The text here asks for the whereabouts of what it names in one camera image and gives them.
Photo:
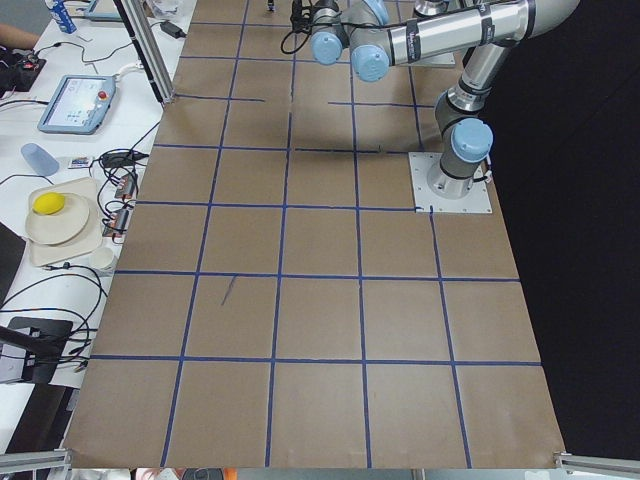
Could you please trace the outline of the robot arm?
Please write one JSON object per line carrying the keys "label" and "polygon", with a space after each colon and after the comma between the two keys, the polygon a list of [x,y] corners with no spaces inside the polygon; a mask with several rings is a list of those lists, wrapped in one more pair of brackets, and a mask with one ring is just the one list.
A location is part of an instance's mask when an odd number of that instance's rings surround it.
{"label": "robot arm", "polygon": [[468,49],[458,82],[436,103],[435,118],[445,143],[460,124],[483,109],[494,79],[522,41],[563,23],[575,1],[477,1],[450,10],[444,1],[418,1],[413,17],[392,24],[381,1],[359,1],[341,9],[334,1],[293,2],[291,26],[311,38],[314,60],[336,63],[348,51],[360,80],[375,82],[397,65]]}

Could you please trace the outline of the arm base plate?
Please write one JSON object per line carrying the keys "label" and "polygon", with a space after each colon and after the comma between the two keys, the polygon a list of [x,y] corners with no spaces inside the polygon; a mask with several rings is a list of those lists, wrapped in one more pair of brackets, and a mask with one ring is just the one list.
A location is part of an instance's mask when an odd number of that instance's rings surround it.
{"label": "arm base plate", "polygon": [[439,152],[408,154],[414,210],[420,213],[491,214],[493,212],[482,165],[467,179],[447,176]]}
{"label": "arm base plate", "polygon": [[397,63],[397,66],[452,69],[456,66],[456,59],[453,52],[445,52],[437,55],[422,56],[411,63]]}

